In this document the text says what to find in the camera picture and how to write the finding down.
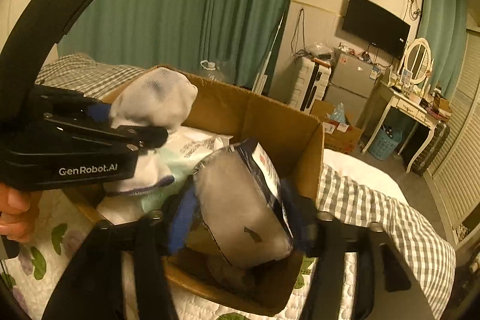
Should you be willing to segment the person's left hand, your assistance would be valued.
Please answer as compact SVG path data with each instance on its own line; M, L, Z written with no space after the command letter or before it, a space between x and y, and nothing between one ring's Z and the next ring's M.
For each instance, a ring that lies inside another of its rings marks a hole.
M0 186L0 232L11 241L29 242L39 216L42 192L22 192L5 184Z

